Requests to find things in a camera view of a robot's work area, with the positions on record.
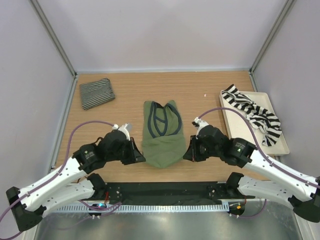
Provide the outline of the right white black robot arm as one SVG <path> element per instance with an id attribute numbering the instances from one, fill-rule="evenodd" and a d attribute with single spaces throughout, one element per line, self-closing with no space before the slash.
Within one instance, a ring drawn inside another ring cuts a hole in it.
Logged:
<path id="1" fill-rule="evenodd" d="M 255 196 L 280 203 L 299 217 L 313 223 L 320 221 L 320 179 L 298 172 L 266 155 L 258 146 L 242 138 L 228 138 L 217 127 L 200 121 L 197 132 L 190 137 L 183 158 L 202 162 L 219 158 L 230 166 L 259 173 L 267 178 L 260 181 L 233 172 L 225 185 L 231 198 Z"/>

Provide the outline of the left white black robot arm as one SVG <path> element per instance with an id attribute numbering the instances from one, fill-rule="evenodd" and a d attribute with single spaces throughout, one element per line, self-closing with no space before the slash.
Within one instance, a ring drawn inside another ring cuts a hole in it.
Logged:
<path id="1" fill-rule="evenodd" d="M 33 228 L 49 213 L 69 203 L 101 200 L 106 194 L 106 184 L 94 171 L 106 163 L 120 161 L 130 165 L 145 160 L 134 139 L 121 130 L 113 130 L 96 142 L 81 146 L 64 165 L 37 182 L 6 191 L 18 230 Z"/>

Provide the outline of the green tank top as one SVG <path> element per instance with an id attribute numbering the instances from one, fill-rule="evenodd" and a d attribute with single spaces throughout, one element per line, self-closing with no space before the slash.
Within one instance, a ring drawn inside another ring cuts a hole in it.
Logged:
<path id="1" fill-rule="evenodd" d="M 164 169 L 183 159 L 186 149 L 183 120 L 174 100 L 143 104 L 142 152 L 146 163 Z"/>

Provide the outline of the thin-striped black white tank top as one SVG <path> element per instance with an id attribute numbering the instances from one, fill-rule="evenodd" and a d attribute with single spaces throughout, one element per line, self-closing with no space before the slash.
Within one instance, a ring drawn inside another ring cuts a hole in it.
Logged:
<path id="1" fill-rule="evenodd" d="M 79 91 L 83 110 L 92 109 L 116 98 L 111 81 L 108 78 L 80 84 Z"/>

